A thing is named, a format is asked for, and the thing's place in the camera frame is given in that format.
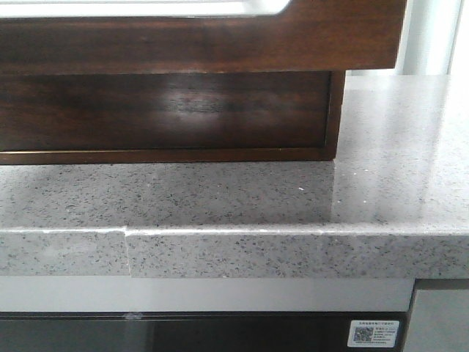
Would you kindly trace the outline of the white curtain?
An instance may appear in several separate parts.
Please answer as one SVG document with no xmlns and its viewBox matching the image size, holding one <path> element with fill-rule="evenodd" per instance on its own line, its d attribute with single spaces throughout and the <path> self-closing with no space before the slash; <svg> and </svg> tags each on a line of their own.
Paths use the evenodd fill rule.
<svg viewBox="0 0 469 352">
<path fill-rule="evenodd" d="M 468 76 L 468 2 L 408 1 L 397 75 Z"/>
</svg>

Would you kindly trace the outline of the white tray on cabinet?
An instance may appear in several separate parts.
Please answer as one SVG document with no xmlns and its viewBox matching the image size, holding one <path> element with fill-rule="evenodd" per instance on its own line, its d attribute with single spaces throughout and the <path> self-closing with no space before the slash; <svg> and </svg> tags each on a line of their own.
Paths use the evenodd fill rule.
<svg viewBox="0 0 469 352">
<path fill-rule="evenodd" d="M 2 1 L 2 18 L 249 17 L 278 15 L 278 1 Z"/>
</svg>

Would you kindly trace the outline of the white QR code sticker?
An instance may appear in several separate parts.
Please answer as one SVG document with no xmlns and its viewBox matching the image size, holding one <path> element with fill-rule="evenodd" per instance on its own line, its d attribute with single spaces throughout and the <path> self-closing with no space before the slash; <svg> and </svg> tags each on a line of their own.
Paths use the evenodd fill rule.
<svg viewBox="0 0 469 352">
<path fill-rule="evenodd" d="M 400 322 L 397 320 L 352 320 L 349 348 L 394 348 Z"/>
</svg>

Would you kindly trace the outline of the grey cabinet door panel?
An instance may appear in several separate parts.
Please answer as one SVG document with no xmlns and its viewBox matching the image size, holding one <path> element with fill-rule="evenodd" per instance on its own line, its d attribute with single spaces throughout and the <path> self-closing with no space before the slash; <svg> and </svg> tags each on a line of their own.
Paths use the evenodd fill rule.
<svg viewBox="0 0 469 352">
<path fill-rule="evenodd" d="M 404 350 L 468 350 L 468 280 L 416 282 Z"/>
</svg>

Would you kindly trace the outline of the black glass oven front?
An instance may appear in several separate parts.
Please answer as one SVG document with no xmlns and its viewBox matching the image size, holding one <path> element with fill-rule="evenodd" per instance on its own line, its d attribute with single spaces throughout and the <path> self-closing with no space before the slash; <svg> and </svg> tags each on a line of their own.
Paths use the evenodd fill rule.
<svg viewBox="0 0 469 352">
<path fill-rule="evenodd" d="M 394 348 L 349 348 L 352 320 L 397 320 Z M 401 351 L 403 312 L 3 312 L 2 351 Z"/>
</svg>

